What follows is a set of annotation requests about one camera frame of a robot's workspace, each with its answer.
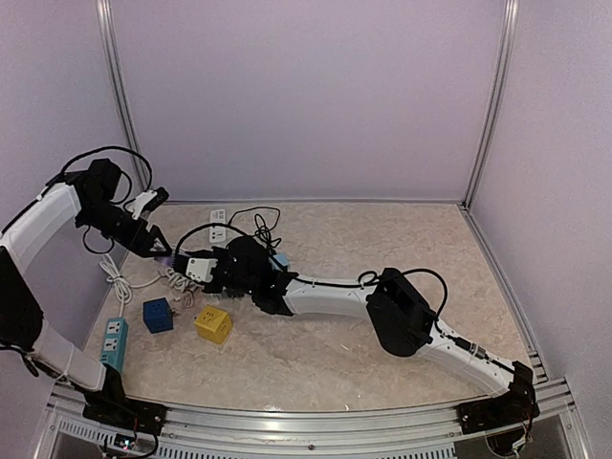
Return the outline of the dark blue cube socket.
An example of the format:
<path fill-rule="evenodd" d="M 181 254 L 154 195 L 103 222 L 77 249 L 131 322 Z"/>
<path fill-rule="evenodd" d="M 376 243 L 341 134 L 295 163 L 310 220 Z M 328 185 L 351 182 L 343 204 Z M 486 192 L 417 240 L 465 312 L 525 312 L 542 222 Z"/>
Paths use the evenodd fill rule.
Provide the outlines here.
<path fill-rule="evenodd" d="M 150 299 L 142 304 L 142 321 L 151 334 L 174 329 L 174 311 L 165 297 Z"/>

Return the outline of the purple power strip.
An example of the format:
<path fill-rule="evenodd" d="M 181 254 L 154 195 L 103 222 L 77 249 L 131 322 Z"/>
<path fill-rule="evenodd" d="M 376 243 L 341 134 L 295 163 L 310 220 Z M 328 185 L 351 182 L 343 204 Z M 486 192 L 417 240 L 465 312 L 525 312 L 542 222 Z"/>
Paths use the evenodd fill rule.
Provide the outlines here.
<path fill-rule="evenodd" d="M 156 256 L 154 258 L 154 260 L 163 265 L 163 266 L 167 266 L 167 267 L 172 267 L 174 264 L 174 257 L 172 255 L 169 256 Z"/>

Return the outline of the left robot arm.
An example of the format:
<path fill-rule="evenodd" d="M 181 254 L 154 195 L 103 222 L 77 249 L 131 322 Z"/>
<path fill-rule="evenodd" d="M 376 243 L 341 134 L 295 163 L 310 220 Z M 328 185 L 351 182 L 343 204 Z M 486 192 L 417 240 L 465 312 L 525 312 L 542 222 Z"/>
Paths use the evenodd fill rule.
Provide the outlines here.
<path fill-rule="evenodd" d="M 171 248 L 146 215 L 168 198 L 166 189 L 146 184 L 135 196 L 116 192 L 128 175 L 105 157 L 107 147 L 87 152 L 89 166 L 74 170 L 72 158 L 1 231 L 1 349 L 15 352 L 33 376 L 67 383 L 85 398 L 84 415 L 141 431 L 159 431 L 167 409 L 128 398 L 120 371 L 88 357 L 60 330 L 61 313 L 74 325 L 93 299 L 92 277 L 80 260 L 84 242 L 63 243 L 68 227 L 98 230 L 112 248 L 141 258 L 168 256 Z"/>

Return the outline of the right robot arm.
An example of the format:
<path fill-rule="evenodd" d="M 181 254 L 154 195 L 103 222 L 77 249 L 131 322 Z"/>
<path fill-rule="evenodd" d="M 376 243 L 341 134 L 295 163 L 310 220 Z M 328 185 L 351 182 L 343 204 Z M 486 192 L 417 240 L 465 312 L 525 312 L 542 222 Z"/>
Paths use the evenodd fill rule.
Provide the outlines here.
<path fill-rule="evenodd" d="M 332 315 L 371 323 L 382 349 L 398 358 L 436 362 L 481 387 L 486 398 L 457 408 L 465 433 L 521 423 L 539 416 L 533 369 L 486 351 L 450 328 L 407 279 L 386 268 L 356 281 L 301 277 L 288 271 L 249 236 L 227 247 L 192 253 L 186 275 L 209 293 L 248 295 L 269 315 Z"/>

